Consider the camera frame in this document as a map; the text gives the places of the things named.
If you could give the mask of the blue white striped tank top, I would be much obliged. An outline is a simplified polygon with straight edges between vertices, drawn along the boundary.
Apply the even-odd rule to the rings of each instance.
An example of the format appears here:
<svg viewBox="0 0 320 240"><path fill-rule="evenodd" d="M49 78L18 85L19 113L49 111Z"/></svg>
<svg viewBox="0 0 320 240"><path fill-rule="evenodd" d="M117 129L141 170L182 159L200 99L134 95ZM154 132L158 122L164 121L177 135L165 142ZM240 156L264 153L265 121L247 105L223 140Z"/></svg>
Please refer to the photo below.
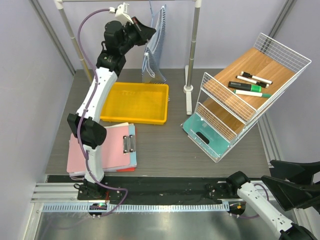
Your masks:
<svg viewBox="0 0 320 240"><path fill-rule="evenodd" d="M152 26L156 29L156 33L147 43L144 51L141 68L143 83L166 83L166 77L160 71L160 61L166 36L166 11L167 6L163 5L157 14L152 16L152 21L156 20L155 26Z"/></svg>

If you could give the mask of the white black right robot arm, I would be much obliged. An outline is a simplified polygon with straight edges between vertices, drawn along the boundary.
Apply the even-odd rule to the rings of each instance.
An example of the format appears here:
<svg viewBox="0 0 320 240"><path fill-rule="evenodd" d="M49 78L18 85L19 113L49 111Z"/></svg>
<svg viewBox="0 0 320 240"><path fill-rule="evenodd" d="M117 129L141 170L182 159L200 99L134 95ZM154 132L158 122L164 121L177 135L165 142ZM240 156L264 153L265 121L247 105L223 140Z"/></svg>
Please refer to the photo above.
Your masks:
<svg viewBox="0 0 320 240"><path fill-rule="evenodd" d="M270 164L280 171L280 178L264 175L260 179L284 211L310 207L320 210L320 184L313 182L314 175L320 171L318 161L298 163L274 159ZM230 197L240 197L248 203L279 240L316 239L307 228L281 214L242 171L227 177L225 187Z"/></svg>

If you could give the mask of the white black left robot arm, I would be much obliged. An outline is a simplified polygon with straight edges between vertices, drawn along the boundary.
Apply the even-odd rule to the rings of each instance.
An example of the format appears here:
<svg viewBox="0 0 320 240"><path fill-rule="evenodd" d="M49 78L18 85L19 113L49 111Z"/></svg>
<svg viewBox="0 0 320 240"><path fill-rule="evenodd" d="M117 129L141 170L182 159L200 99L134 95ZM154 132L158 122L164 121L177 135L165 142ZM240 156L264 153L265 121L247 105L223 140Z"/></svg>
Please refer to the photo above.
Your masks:
<svg viewBox="0 0 320 240"><path fill-rule="evenodd" d="M126 53L134 46L146 45L156 32L155 28L142 24L136 17L125 23L113 20L104 27L102 50L92 84L76 113L67 116L67 123L78 140L85 161L83 183L74 185L80 200L100 200L110 190L103 182L102 144L107 138L107 129L100 125L101 112L126 63Z"/></svg>

